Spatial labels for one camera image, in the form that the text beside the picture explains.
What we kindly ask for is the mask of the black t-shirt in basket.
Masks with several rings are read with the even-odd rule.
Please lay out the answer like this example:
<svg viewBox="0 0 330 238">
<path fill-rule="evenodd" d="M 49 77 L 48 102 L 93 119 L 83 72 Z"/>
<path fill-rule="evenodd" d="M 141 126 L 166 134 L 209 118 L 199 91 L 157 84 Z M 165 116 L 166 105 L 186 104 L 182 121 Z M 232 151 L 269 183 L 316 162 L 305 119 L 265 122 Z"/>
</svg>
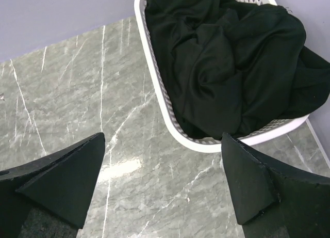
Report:
<svg viewBox="0 0 330 238">
<path fill-rule="evenodd" d="M 192 138 L 247 136 L 305 116 L 329 96 L 329 63 L 286 8 L 236 0 L 146 0 L 175 117 Z"/>
</svg>

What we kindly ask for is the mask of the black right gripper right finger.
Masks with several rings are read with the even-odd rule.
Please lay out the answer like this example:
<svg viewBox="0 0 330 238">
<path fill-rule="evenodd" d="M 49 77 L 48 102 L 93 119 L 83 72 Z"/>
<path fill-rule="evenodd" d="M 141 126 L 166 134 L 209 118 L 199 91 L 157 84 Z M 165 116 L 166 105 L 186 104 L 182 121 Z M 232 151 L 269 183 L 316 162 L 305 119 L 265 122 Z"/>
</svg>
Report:
<svg viewBox="0 0 330 238">
<path fill-rule="evenodd" d="M 245 237 L 329 237 L 329 178 L 223 133 L 222 159 Z"/>
</svg>

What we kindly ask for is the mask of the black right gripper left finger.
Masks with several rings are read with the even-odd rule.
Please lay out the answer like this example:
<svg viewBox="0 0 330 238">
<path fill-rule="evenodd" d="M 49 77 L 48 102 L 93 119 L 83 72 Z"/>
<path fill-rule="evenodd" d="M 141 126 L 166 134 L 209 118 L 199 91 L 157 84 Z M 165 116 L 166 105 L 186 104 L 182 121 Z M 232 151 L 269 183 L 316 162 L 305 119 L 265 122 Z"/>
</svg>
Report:
<svg viewBox="0 0 330 238">
<path fill-rule="evenodd" d="M 105 154 L 104 133 L 1 171 L 1 237 L 76 237 Z"/>
</svg>

